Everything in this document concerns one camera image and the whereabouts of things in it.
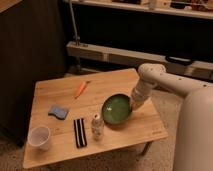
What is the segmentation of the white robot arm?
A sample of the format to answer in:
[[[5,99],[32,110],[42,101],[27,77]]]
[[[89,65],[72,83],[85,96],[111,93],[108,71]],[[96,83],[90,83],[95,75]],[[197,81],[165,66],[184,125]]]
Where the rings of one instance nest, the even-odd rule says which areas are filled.
[[[173,160],[173,171],[213,171],[213,83],[170,74],[162,64],[138,68],[131,107],[140,108],[160,86],[183,98]]]

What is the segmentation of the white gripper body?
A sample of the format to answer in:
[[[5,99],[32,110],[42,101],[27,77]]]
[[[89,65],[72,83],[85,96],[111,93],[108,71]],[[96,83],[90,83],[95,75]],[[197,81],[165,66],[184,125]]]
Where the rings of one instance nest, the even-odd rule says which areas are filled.
[[[150,97],[151,89],[147,86],[135,86],[131,92],[130,104],[133,110],[140,108]]]

